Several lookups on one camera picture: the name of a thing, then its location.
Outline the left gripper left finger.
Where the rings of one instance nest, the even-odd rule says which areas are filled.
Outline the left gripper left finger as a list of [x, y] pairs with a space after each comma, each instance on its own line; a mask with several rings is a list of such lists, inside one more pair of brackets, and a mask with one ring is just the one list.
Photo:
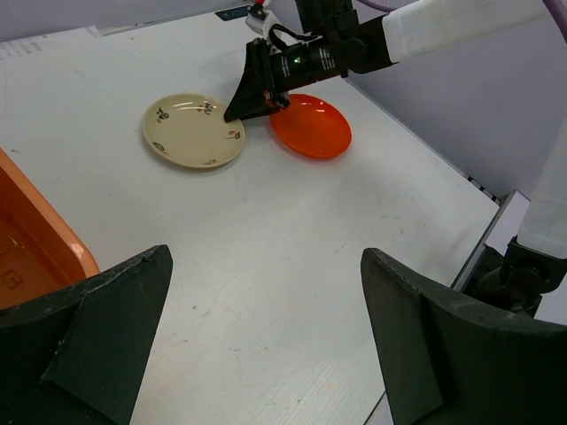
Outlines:
[[151, 247], [1, 311], [3, 424], [128, 424], [173, 272]]

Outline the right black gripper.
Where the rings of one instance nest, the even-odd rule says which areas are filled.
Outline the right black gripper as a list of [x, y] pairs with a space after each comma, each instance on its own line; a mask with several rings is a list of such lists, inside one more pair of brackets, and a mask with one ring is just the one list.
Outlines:
[[224, 121], [249, 120], [285, 110], [291, 104], [288, 91], [348, 73], [367, 56], [368, 44], [360, 38], [296, 43], [286, 50], [254, 39], [245, 46], [244, 72]]

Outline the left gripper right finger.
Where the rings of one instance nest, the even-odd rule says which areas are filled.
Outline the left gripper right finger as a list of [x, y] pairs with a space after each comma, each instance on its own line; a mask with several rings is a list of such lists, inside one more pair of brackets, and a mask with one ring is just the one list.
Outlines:
[[563, 424], [566, 328], [487, 305], [376, 248], [361, 282], [397, 424]]

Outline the orange round plate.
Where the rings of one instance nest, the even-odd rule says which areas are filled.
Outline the orange round plate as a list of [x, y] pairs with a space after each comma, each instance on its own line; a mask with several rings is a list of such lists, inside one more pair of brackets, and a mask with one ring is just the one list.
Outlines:
[[307, 94], [291, 94], [290, 106], [272, 114], [269, 122], [285, 146], [308, 158], [339, 157], [353, 140], [343, 114], [332, 104]]

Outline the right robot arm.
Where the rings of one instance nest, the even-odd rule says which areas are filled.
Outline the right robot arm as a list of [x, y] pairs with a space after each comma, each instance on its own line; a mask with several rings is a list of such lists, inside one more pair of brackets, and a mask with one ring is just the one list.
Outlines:
[[[268, 116], [289, 107], [289, 93], [349, 73], [365, 74], [484, 35], [551, 17], [566, 26], [559, 1], [416, 1], [360, 22], [349, 1], [299, 1], [302, 33], [294, 44], [263, 1], [252, 4], [245, 67], [223, 118]], [[470, 294], [533, 316], [566, 275], [566, 134], [560, 132], [517, 234], [501, 265], [470, 285]]]

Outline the orange plastic bin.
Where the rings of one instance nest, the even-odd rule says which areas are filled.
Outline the orange plastic bin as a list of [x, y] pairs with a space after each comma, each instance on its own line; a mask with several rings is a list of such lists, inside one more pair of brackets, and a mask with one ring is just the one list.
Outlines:
[[25, 303], [99, 273], [81, 239], [1, 153], [1, 307]]

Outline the small beige patterned plate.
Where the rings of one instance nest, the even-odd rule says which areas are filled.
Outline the small beige patterned plate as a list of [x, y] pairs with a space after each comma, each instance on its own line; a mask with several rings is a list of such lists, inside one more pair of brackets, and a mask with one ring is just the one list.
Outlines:
[[141, 121], [144, 139], [163, 159], [191, 169], [213, 169], [234, 160], [245, 147], [240, 120], [227, 123], [222, 101], [200, 94], [162, 97]]

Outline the right black logo label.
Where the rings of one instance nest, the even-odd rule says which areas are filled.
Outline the right black logo label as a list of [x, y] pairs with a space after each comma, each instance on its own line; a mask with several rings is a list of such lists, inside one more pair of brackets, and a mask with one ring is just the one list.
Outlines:
[[238, 7], [220, 10], [215, 12], [214, 14], [222, 21], [231, 21], [235, 19], [246, 18], [251, 8], [252, 7], [250, 5], [242, 5]]

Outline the white paper sheets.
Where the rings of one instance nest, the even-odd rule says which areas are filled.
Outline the white paper sheets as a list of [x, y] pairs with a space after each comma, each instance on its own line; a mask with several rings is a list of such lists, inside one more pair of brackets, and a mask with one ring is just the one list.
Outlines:
[[92, 26], [5, 41], [1, 42], [0, 59], [25, 57], [100, 36], [98, 29]]

